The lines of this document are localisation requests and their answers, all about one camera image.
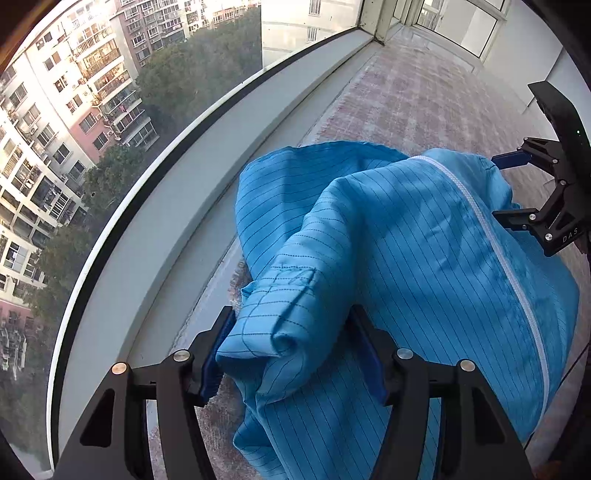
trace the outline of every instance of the screw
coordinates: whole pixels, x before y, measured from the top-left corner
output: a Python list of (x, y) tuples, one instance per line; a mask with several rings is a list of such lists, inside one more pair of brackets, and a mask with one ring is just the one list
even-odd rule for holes
[(464, 370), (464, 372), (473, 372), (476, 368), (476, 365), (474, 365), (472, 360), (462, 360), (460, 362), (460, 368)]
[(396, 351), (396, 355), (398, 355), (398, 358), (401, 358), (402, 360), (409, 360), (413, 357), (414, 353), (411, 349), (399, 348)]
[(119, 362), (118, 364), (115, 364), (111, 367), (111, 371), (115, 375), (121, 375), (122, 373), (125, 373), (126, 370), (127, 370), (127, 365), (125, 365), (123, 362)]
[(177, 350), (173, 354), (175, 362), (184, 362), (185, 360), (189, 360), (189, 357), (191, 357), (191, 353), (188, 350)]

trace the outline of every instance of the white zipper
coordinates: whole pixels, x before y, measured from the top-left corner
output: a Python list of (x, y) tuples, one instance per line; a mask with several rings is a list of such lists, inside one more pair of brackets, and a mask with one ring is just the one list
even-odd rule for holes
[(472, 207), (472, 210), (474, 210), (474, 213), (476, 214), (476, 218), (478, 218), (478, 221), (480, 222), (480, 226), (484, 230), (486, 237), (488, 238), (489, 242), (491, 243), (492, 249), (493, 249), (497, 259), (501, 263), (501, 267), (503, 267), (505, 275), (507, 276), (507, 279), (509, 280), (511, 287), (513, 287), (513, 291), (515, 292), (515, 295), (517, 295), (517, 299), (519, 300), (519, 303), (521, 304), (521, 308), (523, 308), (523, 311), (525, 313), (525, 317), (527, 318), (527, 321), (530, 324), (531, 333), (534, 336), (535, 347), (537, 348), (538, 357), (540, 359), (540, 367), (542, 370), (542, 380), (544, 383), (544, 400), (542, 402), (542, 412), (540, 414), (540, 419), (538, 420), (538, 424), (536, 425), (536, 429), (537, 429), (538, 425), (540, 424), (540, 421), (542, 420), (542, 416), (544, 415), (544, 412), (546, 411), (546, 406), (548, 404), (548, 395), (550, 394), (550, 371), (548, 369), (548, 359), (546, 358), (546, 352), (544, 349), (544, 344), (542, 342), (540, 327), (538, 325), (537, 320), (535, 319), (535, 315), (534, 315), (533, 310), (531, 309), (531, 305), (530, 305), (527, 297), (525, 296), (525, 292), (523, 291), (523, 288), (521, 288), (521, 285), (519, 284), (519, 281), (517, 280), (517, 277), (515, 276), (515, 273), (513, 272), (511, 265), (507, 261), (507, 258), (505, 256), (505, 254), (503, 253), (503, 250), (502, 250), (495, 234), (492, 232), (491, 226), (485, 220), (484, 215), (482, 214), (482, 211), (480, 210), (480, 207), (478, 206), (478, 204), (474, 200), (474, 197), (472, 197), (472, 194), (464, 186), (464, 184), (453, 174), (453, 172), (448, 170), (445, 166), (440, 164), (438, 161), (433, 160), (432, 158), (429, 158), (429, 157), (424, 157), (423, 155), (418, 155), (413, 158), (418, 158), (418, 159), (424, 160), (424, 161), (430, 163), (431, 165), (433, 165), (434, 167), (436, 167), (437, 169), (439, 169), (462, 192), (462, 194), (464, 195), (464, 197), (466, 198), (466, 200), (468, 201), (468, 203)]

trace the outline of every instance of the laundry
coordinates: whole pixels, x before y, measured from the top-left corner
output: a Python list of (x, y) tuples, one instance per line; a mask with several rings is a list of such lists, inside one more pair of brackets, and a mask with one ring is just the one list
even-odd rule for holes
[[(234, 444), (261, 475), (369, 477), (389, 408), (342, 333), (354, 303), (428, 361), (475, 361), (527, 439), (560, 382), (579, 292), (558, 256), (493, 218), (511, 200), (488, 159), (443, 149), (331, 142), (244, 169), (236, 224), (254, 280), (216, 359), (246, 405)], [(420, 478), (438, 430), (432, 400)]]

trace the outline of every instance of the tree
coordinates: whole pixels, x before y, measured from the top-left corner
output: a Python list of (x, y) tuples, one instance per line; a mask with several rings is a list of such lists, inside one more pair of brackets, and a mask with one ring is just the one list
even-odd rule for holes
[(261, 10), (197, 30), (185, 43), (155, 52), (137, 84), (145, 103), (184, 128), (262, 67)]

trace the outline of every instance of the blue cloth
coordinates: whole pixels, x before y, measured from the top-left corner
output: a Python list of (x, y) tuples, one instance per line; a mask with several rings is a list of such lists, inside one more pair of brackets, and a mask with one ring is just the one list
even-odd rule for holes
[(342, 334), (353, 303), (426, 360), (473, 359), (527, 438), (560, 382), (579, 295), (558, 256), (493, 218), (511, 198), (489, 160), (442, 149), (332, 142), (244, 169), (236, 223), (254, 280), (216, 358), (246, 404), (234, 444), (264, 477), (369, 477), (389, 408)]

